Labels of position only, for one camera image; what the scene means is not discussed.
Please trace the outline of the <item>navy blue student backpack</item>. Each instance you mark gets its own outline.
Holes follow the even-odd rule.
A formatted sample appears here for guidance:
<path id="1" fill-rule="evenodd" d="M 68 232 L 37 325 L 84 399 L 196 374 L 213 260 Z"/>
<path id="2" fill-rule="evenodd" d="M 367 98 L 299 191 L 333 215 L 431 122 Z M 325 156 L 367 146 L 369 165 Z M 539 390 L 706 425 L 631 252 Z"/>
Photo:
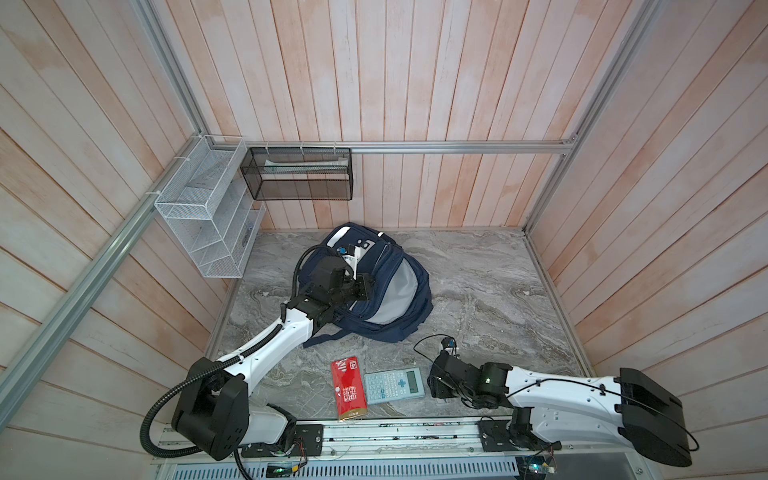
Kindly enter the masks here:
<path id="1" fill-rule="evenodd" d="M 432 312 L 429 274 L 424 267 L 389 235 L 352 222 L 335 228 L 322 242 L 304 252 L 309 257 L 301 268 L 299 285 L 303 287 L 310 281 L 322 258 L 341 256 L 337 249 L 347 245 L 366 249 L 357 273 L 373 276 L 373 296 L 368 301 L 338 308 L 335 321 L 313 330 L 312 337 L 303 343 L 305 348 L 352 333 L 375 341 L 397 343 L 416 332 Z"/>

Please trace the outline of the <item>red booklet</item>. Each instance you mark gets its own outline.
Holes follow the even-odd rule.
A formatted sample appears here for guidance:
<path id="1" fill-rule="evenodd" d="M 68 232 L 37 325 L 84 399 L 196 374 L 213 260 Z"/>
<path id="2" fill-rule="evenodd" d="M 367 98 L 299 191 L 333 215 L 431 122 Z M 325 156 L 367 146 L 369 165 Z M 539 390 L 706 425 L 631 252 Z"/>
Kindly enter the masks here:
<path id="1" fill-rule="evenodd" d="M 338 420 L 346 421 L 368 413 L 363 378 L 357 357 L 347 357 L 330 364 Z"/>

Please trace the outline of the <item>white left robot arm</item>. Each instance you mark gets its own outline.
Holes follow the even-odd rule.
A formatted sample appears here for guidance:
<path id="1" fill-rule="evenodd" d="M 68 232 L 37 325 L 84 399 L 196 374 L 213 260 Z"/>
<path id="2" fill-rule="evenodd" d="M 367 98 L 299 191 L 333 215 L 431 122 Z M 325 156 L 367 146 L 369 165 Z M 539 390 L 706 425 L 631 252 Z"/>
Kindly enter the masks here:
<path id="1" fill-rule="evenodd" d="M 280 317 L 235 351 L 216 361 L 201 358 L 184 381 L 161 396 L 145 415 L 139 430 L 142 448 L 154 457 L 178 458 L 199 452 L 215 460 L 235 453 L 246 438 L 256 434 L 256 412 L 249 397 L 276 364 L 323 326 L 334 321 L 337 308 L 366 301 L 373 292 L 373 277 L 358 274 L 358 259 L 351 246 L 334 250 L 315 245 L 328 255 L 320 260 L 311 280 L 281 305 Z M 172 427 L 192 445 L 169 450 L 156 445 L 152 422 L 173 398 L 178 399 Z"/>

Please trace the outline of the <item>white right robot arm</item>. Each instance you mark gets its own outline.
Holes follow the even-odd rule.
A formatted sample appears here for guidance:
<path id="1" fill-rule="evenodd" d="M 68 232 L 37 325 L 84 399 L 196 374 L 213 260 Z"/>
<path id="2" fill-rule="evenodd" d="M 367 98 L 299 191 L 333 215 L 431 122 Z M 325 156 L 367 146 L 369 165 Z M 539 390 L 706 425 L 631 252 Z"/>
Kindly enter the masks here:
<path id="1" fill-rule="evenodd" d="M 480 367 L 443 349 L 427 384 L 434 398 L 482 410 L 507 408 L 508 420 L 481 420 L 487 451 L 556 450 L 573 442 L 631 447 L 672 467 L 689 467 L 698 442 L 685 427 L 681 400 L 645 373 L 568 377 L 487 362 Z"/>

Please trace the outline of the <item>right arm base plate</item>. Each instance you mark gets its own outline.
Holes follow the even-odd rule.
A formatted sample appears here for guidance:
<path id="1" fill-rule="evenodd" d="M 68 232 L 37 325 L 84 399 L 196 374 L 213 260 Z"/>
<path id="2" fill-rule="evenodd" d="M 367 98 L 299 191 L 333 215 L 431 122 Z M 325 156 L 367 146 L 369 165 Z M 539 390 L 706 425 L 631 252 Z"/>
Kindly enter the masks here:
<path id="1" fill-rule="evenodd" d="M 518 424 L 512 420 L 495 420 L 483 416 L 476 425 L 484 452 L 538 452 L 562 449 L 560 441 L 542 440 L 532 432 L 529 425 Z"/>

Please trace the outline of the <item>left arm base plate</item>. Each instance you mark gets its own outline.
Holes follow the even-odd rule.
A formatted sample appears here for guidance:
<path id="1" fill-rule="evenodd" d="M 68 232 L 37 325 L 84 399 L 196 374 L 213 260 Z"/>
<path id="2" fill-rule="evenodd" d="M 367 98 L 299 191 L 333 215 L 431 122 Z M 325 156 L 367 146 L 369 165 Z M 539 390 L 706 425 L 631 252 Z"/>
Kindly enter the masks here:
<path id="1" fill-rule="evenodd" d="M 253 443 L 243 447 L 243 458 L 298 459 L 302 455 L 319 456 L 322 452 L 324 426 L 320 423 L 289 427 L 277 444 Z"/>

